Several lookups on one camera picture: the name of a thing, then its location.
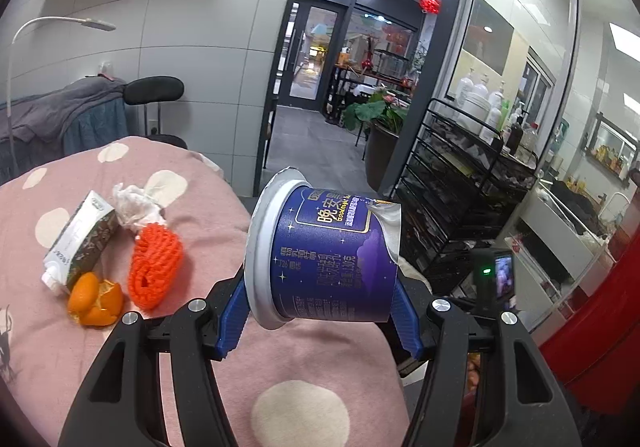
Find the red cabinet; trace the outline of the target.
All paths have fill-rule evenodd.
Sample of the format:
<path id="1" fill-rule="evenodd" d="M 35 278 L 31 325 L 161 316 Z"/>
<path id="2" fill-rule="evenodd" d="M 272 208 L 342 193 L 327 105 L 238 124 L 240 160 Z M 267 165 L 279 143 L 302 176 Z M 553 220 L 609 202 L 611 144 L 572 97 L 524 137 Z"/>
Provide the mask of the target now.
<path id="1" fill-rule="evenodd" d="M 619 415 L 639 388 L 639 207 L 612 239 L 617 262 L 570 321 L 541 345 L 578 403 Z"/>

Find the white tissue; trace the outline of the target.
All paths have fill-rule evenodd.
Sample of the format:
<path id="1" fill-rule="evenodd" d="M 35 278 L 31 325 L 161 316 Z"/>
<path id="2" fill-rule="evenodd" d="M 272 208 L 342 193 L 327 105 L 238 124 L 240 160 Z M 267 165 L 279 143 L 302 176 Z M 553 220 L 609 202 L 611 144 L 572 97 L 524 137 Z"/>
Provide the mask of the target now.
<path id="1" fill-rule="evenodd" d="M 140 233 L 151 224 L 166 226 L 160 204 L 141 188 L 121 182 L 113 187 L 112 196 L 119 225 L 125 229 Z"/>

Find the grey clothes on chair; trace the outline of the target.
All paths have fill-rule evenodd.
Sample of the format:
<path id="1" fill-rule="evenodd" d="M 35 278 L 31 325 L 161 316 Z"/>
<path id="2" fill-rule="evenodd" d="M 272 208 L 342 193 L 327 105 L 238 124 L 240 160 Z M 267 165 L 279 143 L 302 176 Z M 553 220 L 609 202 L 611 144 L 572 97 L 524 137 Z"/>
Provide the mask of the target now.
<path id="1" fill-rule="evenodd" d="M 8 109 L 1 105 L 1 140 L 13 135 L 25 144 L 37 138 L 44 142 L 61 141 L 73 121 L 94 108 L 114 108 L 114 114 L 101 114 L 99 122 L 114 129 L 118 137 L 128 136 L 124 106 L 125 83 L 104 76 L 81 78 L 67 86 L 31 95 L 11 102 L 11 122 Z"/>

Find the white floor lamp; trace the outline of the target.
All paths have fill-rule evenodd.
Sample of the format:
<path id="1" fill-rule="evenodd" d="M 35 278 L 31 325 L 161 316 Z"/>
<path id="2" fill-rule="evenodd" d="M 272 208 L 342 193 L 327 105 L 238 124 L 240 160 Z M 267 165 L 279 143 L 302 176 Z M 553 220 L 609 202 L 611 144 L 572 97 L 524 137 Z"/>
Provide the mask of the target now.
<path id="1" fill-rule="evenodd" d="M 64 87 L 82 72 L 72 72 L 67 37 L 78 35 L 80 27 L 114 32 L 113 22 L 93 17 L 40 16 L 27 20 L 12 36 L 6 48 L 6 129 L 10 154 L 9 173 L 21 175 L 15 148 L 13 105 L 15 98 L 41 95 Z"/>

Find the phone on stand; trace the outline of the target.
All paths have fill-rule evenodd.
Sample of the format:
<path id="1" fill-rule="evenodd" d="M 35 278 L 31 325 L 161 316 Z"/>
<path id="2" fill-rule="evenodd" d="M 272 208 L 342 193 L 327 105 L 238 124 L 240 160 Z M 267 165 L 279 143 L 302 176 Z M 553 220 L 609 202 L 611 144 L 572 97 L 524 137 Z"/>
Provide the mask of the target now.
<path id="1" fill-rule="evenodd" d="M 491 316 L 512 311 L 516 305 L 515 271 L 510 249 L 487 248 L 472 252 L 475 310 Z"/>

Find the black office chair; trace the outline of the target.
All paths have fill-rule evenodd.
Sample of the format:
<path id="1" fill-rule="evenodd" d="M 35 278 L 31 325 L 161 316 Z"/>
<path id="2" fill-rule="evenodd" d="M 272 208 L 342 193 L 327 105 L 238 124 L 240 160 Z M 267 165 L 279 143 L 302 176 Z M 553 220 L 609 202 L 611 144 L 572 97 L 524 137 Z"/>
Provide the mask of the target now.
<path id="1" fill-rule="evenodd" d="M 128 83 L 124 87 L 122 97 L 124 97 L 127 106 L 143 107 L 146 138 L 186 150 L 188 145 L 182 138 L 162 132 L 162 104 L 178 101 L 183 94 L 183 81 L 173 76 L 157 75 L 138 78 L 136 81 Z M 154 128 L 148 127 L 148 106 L 151 103 L 155 103 L 157 107 L 157 126 Z"/>

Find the black metal rack shelf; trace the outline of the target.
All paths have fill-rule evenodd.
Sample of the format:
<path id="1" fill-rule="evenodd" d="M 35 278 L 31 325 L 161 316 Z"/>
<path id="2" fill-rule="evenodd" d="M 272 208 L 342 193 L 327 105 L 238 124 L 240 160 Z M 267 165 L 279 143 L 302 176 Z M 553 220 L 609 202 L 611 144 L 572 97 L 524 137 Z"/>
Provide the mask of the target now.
<path id="1" fill-rule="evenodd" d="M 394 188 L 402 205 L 400 255 L 434 293 L 471 274 L 535 182 L 535 167 L 506 152 L 497 129 L 437 98 Z"/>

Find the orange peel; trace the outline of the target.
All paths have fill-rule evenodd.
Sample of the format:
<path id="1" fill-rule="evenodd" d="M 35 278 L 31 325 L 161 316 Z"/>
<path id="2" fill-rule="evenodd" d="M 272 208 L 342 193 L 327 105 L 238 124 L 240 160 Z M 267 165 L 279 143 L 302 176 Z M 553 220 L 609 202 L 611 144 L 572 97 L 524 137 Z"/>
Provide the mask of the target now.
<path id="1" fill-rule="evenodd" d="M 83 327 L 104 328 L 122 315 L 124 293 L 117 282 L 89 271 L 75 283 L 67 301 L 67 314 Z"/>

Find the blue yogurt cup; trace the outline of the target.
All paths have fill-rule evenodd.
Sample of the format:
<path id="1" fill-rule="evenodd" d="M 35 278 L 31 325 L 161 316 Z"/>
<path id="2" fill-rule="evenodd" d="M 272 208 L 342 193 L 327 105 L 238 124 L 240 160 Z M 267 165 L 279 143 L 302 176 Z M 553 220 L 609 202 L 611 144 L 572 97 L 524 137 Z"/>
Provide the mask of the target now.
<path id="1" fill-rule="evenodd" d="M 399 271 L 401 206 L 312 187 L 280 170 L 250 219 L 244 282 L 255 320 L 384 323 Z"/>

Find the pink dotted bed blanket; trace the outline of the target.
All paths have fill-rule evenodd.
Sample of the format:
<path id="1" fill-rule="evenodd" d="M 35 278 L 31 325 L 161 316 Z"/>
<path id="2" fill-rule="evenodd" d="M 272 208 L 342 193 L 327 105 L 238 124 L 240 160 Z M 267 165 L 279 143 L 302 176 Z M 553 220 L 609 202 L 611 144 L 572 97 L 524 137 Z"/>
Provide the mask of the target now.
<path id="1" fill-rule="evenodd" d="M 43 281 L 43 259 L 90 192 L 134 186 L 162 209 L 163 233 L 118 228 L 73 294 Z M 242 264 L 250 216 L 204 155 L 142 137 L 58 160 L 1 188 L 1 378 L 48 445 L 122 314 L 170 315 Z M 409 416 L 395 361 L 373 323 L 248 320 L 214 364 L 242 446 L 398 446 Z"/>

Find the white milk carton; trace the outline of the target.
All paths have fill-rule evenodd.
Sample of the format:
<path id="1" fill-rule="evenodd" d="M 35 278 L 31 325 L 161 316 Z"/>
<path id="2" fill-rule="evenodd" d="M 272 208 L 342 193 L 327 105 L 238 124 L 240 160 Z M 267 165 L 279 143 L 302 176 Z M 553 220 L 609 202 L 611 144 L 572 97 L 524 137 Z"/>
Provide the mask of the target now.
<path id="1" fill-rule="evenodd" d="M 43 284 L 70 294 L 79 277 L 92 271 L 118 226 L 114 207 L 90 190 L 43 259 Z"/>

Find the green potted plant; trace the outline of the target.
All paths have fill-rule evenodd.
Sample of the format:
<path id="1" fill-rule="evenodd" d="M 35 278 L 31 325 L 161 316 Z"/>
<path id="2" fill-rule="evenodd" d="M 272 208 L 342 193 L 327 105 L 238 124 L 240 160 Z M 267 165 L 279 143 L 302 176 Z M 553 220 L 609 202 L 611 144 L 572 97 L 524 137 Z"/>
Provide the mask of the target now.
<path id="1" fill-rule="evenodd" d="M 400 135 L 409 105 L 386 89 L 376 90 L 368 99 L 350 104 L 343 112 L 343 125 L 354 130 L 358 122 L 378 124 L 390 133 Z"/>

